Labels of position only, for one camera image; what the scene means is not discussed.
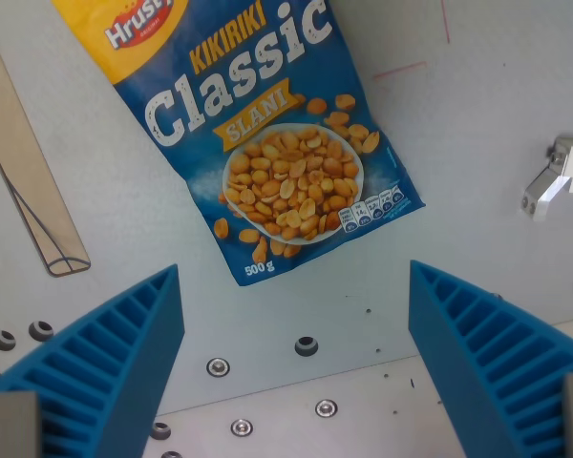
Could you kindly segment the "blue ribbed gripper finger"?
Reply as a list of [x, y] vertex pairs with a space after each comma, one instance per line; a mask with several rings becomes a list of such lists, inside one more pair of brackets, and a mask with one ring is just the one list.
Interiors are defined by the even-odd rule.
[[139, 457], [185, 334], [177, 265], [106, 301], [0, 376], [39, 401], [44, 457]]
[[408, 328], [468, 457], [564, 457], [573, 339], [431, 265], [410, 264]]

